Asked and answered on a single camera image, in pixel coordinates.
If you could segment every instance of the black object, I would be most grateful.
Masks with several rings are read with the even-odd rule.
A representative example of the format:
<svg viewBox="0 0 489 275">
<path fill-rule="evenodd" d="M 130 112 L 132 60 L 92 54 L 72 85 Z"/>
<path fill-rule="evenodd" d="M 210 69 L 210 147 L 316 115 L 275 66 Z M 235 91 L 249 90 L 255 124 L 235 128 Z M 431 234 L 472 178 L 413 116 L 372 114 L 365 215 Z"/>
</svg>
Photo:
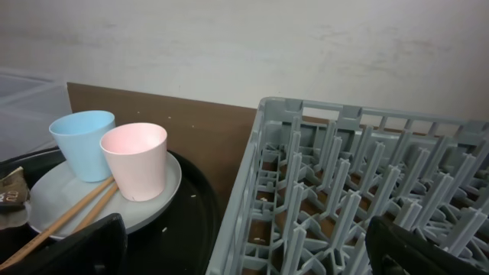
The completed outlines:
<svg viewBox="0 0 489 275">
<path fill-rule="evenodd" d="M 120 274 L 127 240 L 121 215 L 111 214 L 0 274 Z"/>
<path fill-rule="evenodd" d="M 373 217 L 365 237 L 374 275 L 487 275 L 382 217 Z"/>
<path fill-rule="evenodd" d="M 128 274 L 206 272 L 221 221 L 217 198 L 199 169 L 180 155 L 171 153 L 182 168 L 182 183 L 162 215 L 128 236 L 124 268 Z M 31 188 L 47 171 L 64 160 L 57 148 L 16 157 L 0 163 L 0 178 L 23 166 L 24 178 Z M 0 231 L 0 262 L 36 234 L 28 225 Z M 46 240 L 36 251 L 54 243 Z"/>
</svg>

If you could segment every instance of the wooden chopstick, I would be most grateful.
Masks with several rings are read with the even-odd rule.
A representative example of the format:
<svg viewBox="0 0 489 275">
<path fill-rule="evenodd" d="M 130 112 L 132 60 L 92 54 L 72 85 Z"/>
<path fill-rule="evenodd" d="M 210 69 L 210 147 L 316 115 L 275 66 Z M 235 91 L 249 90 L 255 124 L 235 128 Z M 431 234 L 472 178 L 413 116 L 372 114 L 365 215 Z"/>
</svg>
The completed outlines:
<svg viewBox="0 0 489 275">
<path fill-rule="evenodd" d="M 91 224 L 92 221 L 99 215 L 99 213 L 102 211 L 104 206 L 107 204 L 107 202 L 110 200 L 112 195 L 117 191 L 117 183 L 114 183 L 112 187 L 107 191 L 106 194 L 97 202 L 95 206 L 93 206 L 92 210 L 85 216 L 85 218 L 76 226 L 75 230 L 73 230 L 73 233 L 77 232 L 80 229 L 85 228 L 87 225 Z"/>
<path fill-rule="evenodd" d="M 29 241 L 24 247 L 19 249 L 15 254 L 9 257 L 2 265 L 0 270 L 11 266 L 22 260 L 25 256 L 31 253 L 39 244 L 49 238 L 56 230 L 60 229 L 66 222 L 68 222 L 77 212 L 83 209 L 89 202 L 93 200 L 101 191 L 103 191 L 110 183 L 114 181 L 114 177 L 110 176 L 103 183 L 97 186 L 92 192 L 88 193 L 83 199 L 74 205 L 70 210 L 66 211 L 59 219 L 57 219 L 50 227 L 46 228 L 42 233 L 37 235 L 31 241 Z"/>
</svg>

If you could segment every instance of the blue cup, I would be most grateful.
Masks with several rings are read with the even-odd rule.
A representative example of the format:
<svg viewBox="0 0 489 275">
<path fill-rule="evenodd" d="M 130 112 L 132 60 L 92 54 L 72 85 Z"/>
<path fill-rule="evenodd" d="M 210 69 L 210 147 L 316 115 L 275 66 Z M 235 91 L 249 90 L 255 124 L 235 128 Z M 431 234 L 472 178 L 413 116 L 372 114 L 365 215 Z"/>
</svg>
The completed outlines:
<svg viewBox="0 0 489 275">
<path fill-rule="evenodd" d="M 112 173 L 100 147 L 102 136 L 115 128 L 111 112 L 78 112 L 57 119 L 49 127 L 76 177 L 87 183 L 107 179 Z"/>
</svg>

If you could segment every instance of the gray dish rack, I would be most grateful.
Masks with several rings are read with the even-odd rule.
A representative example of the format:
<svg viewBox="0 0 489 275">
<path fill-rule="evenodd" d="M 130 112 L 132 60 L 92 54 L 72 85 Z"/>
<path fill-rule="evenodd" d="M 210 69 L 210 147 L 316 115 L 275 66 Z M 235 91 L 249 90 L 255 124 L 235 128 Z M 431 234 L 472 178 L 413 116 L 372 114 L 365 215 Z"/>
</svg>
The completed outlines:
<svg viewBox="0 0 489 275">
<path fill-rule="evenodd" d="M 306 108 L 338 117 L 310 121 Z M 489 270 L 488 134 L 485 121 L 262 99 L 206 273 L 369 274 L 375 215 Z"/>
</svg>

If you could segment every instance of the brown wooden board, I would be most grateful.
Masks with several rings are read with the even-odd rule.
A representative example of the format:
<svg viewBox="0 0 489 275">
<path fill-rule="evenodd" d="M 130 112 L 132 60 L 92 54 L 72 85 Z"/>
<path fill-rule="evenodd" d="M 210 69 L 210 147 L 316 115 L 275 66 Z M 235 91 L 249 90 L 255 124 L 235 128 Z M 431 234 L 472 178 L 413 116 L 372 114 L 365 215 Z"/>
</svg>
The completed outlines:
<svg viewBox="0 0 489 275">
<path fill-rule="evenodd" d="M 168 132 L 168 149 L 206 175 L 224 213 L 256 109 L 68 83 L 73 112 L 106 110 L 115 123 L 150 122 Z"/>
</svg>

